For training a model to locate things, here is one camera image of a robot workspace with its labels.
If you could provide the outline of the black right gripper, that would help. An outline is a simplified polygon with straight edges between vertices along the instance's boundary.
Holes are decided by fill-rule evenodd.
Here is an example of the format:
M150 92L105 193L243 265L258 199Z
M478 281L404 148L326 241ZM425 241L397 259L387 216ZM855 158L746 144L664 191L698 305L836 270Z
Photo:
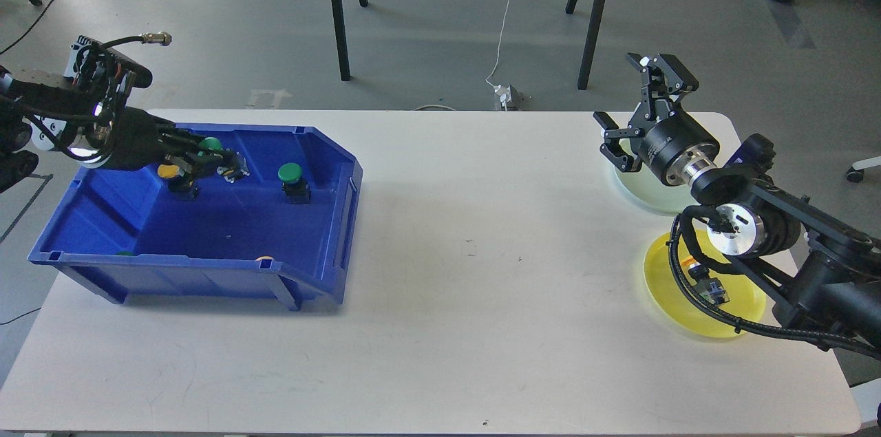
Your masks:
M595 111L593 118L603 129L604 141L599 151L621 173L641 171L642 162L665 186L686 183L681 175L683 163L677 162L689 151L701 151L710 160L719 154L720 145L707 129L690 114L681 110L681 98L695 92L699 81L673 54L641 56L627 54L627 61L641 72L641 101L630 125L655 125L648 131L628 126L620 129L604 111ZM622 139L637 139L637 155L625 152Z

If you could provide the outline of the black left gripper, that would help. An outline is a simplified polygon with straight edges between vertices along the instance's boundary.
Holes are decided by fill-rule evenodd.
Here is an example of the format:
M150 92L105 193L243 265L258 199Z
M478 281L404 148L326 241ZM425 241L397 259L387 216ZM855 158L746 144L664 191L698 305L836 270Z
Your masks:
M160 133L164 129L164 146ZM220 140L178 129L173 121L142 109L126 108L110 132L111 149L79 164L87 169L136 171L164 162L164 177L192 183L220 175L234 183L248 177L246 161L236 151L223 151Z

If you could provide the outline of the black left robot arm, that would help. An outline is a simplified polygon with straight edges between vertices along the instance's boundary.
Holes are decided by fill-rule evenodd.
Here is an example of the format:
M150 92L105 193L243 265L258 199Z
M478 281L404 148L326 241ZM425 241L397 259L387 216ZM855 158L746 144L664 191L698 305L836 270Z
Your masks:
M87 169L137 171L158 165L174 193L195 196L196 181L217 174L248 176L245 158L215 137L127 105L130 92L151 85L152 73L117 50L122 44L168 46L168 32L102 42L79 36L63 74L2 69L2 189L25 179L39 157L25 146L55 151Z

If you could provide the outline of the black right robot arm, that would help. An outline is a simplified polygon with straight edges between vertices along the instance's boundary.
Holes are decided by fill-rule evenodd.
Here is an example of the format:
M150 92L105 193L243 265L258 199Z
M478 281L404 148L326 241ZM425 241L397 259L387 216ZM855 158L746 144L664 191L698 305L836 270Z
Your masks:
M689 187L695 204L669 234L671 274L703 314L759 334L879 358L879 239L796 198L769 177L773 142L749 136L726 164L717 139L683 110L699 81L672 54L628 61L641 73L641 102L625 127L597 111L600 152L622 173L648 167L665 186ZM776 326L721 308L709 272L748 277L773 299Z

